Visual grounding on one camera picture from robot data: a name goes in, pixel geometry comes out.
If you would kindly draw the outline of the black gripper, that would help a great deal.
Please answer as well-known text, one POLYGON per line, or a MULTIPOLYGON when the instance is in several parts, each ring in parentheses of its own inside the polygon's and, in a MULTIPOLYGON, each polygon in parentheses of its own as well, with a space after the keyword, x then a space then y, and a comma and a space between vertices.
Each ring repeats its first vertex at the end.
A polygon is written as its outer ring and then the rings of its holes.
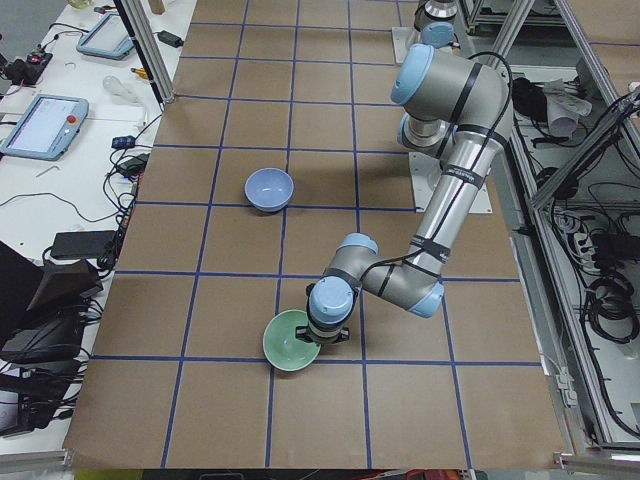
POLYGON ((348 341, 350 339, 350 331, 348 327, 341 328, 339 331, 323 332, 314 331, 311 325, 297 326, 295 328, 295 338, 305 343, 315 343, 317 345, 331 345, 348 341))

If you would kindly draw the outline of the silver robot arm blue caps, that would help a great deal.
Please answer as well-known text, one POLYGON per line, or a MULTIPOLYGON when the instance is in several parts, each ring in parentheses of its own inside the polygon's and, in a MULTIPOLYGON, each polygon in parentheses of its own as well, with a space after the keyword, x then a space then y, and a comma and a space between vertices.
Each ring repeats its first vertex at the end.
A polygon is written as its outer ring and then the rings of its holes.
POLYGON ((345 323, 367 291, 423 318, 441 304, 441 271, 493 159, 513 128, 511 77, 431 45, 410 47, 391 91, 404 108, 401 145, 427 152, 448 142, 439 177, 406 254, 385 259, 376 242, 347 235, 322 277, 307 288, 306 322, 295 336, 319 345, 346 341, 345 323))

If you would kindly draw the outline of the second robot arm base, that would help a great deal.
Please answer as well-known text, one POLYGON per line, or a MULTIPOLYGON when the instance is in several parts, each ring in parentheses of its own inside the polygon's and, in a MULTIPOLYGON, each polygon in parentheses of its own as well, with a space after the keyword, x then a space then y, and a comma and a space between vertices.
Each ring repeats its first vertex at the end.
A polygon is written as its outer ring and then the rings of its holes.
POLYGON ((451 46, 457 11, 454 0, 420 0, 414 12, 413 31, 407 46, 415 43, 431 45, 436 49, 451 46))

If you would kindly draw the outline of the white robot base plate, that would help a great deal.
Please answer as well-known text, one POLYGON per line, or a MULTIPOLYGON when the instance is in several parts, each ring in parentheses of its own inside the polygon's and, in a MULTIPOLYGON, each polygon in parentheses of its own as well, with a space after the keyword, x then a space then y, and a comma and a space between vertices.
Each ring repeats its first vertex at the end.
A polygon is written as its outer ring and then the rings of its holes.
MULTIPOLYGON (((423 153, 408 154, 415 211, 423 213, 433 195, 440 175, 440 162, 423 153)), ((492 214, 488 189, 483 185, 470 208, 471 214, 492 214)))

